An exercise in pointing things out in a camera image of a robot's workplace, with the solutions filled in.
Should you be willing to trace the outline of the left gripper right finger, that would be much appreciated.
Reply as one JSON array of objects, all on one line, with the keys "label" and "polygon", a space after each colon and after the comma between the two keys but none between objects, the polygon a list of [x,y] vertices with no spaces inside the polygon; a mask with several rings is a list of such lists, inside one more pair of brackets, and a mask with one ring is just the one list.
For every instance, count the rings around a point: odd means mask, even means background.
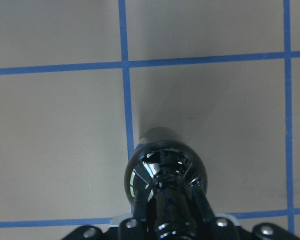
[{"label": "left gripper right finger", "polygon": [[191,240],[238,240],[240,238],[234,223],[226,217],[217,217],[201,188],[201,181],[196,177],[189,183],[192,201],[197,207],[195,221],[196,234]]}]

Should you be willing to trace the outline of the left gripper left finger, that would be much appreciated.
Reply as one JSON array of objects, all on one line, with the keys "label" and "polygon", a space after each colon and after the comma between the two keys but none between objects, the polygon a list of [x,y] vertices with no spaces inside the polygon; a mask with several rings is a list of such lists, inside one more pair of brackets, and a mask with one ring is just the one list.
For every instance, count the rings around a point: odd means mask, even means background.
[{"label": "left gripper left finger", "polygon": [[146,194],[138,190],[133,200],[132,217],[123,220],[118,228],[119,240],[149,240],[147,231],[147,204]]}]

